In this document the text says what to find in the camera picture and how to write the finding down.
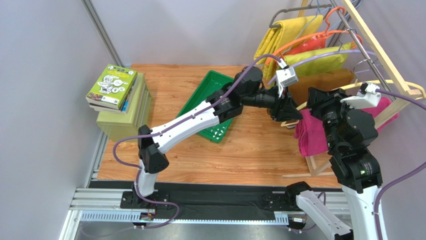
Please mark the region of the pink trousers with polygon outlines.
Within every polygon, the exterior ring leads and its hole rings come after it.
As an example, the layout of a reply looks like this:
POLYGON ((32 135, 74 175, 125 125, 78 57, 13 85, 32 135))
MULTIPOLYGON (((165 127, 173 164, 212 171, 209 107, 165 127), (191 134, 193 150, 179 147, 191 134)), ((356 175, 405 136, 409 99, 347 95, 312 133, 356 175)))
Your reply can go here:
MULTIPOLYGON (((361 109, 364 112, 371 114, 374 118, 384 111, 391 104, 390 99, 382 97, 378 106, 371 108, 361 109)), ((303 119, 295 127, 294 138, 298 139, 298 148, 302 157, 309 157, 318 155, 328 151, 328 145, 326 142, 326 135, 323 129, 322 122, 311 116, 308 109, 303 109, 300 111, 303 116, 303 119)), ((377 131, 380 132, 387 124, 394 121, 400 116, 399 113, 396 113, 388 121, 386 121, 382 126, 377 128, 377 131)))

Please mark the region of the cream yellow hanger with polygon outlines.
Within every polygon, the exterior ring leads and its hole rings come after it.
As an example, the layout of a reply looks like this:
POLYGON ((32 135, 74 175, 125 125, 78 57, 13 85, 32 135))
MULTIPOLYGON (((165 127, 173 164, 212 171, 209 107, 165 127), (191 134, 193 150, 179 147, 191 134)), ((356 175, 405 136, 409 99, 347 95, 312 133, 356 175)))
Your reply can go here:
MULTIPOLYGON (((375 85, 381 85, 381 83, 380 83, 379 80, 369 80, 369 81, 365 81, 365 83, 372 83, 372 84, 375 84, 375 85)), ((352 84, 349 84, 349 85, 342 86, 340 88, 343 89, 343 90, 349 90, 349 89, 353 89, 353 88, 359 88, 362 84, 363 84, 363 82, 357 82, 357 83, 352 83, 352 84)), ((405 84, 408 87, 414 88, 415 90, 419 91, 419 93, 415 93, 415 95, 417 96, 416 100, 421 100, 421 99, 425 99, 426 98, 426 91, 425 91, 425 89, 422 86, 420 86, 420 85, 418 85, 416 83, 413 83, 413 82, 409 82, 409 81, 406 81, 405 84)), ((297 110, 301 110, 301 109, 305 108, 306 106, 307 106, 307 103, 304 102, 301 105, 299 105, 296 109, 297 110)), ((375 124, 375 128, 376 129, 380 128, 389 119, 390 119, 390 117, 387 118, 384 121, 379 121, 379 123, 375 124)), ((295 126, 298 122, 299 122, 299 120, 296 120, 294 122, 283 121, 280 124, 280 126, 281 127, 295 126)))

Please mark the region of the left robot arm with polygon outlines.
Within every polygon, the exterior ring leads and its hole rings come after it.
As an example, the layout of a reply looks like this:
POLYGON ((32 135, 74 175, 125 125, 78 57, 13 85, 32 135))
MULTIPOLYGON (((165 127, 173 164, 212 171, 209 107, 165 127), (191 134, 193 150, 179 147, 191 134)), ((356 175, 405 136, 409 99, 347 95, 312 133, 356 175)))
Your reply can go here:
POLYGON ((302 114, 288 87, 298 82, 296 71, 285 66, 276 71, 275 85, 261 86, 263 72, 257 67, 245 67, 234 81, 214 91, 194 109, 161 126, 139 128, 140 167, 134 182, 134 194, 142 199, 154 192, 158 174, 169 166, 166 153, 181 141, 210 127, 222 124, 242 114, 243 108, 267 110, 276 122, 301 120, 302 114))

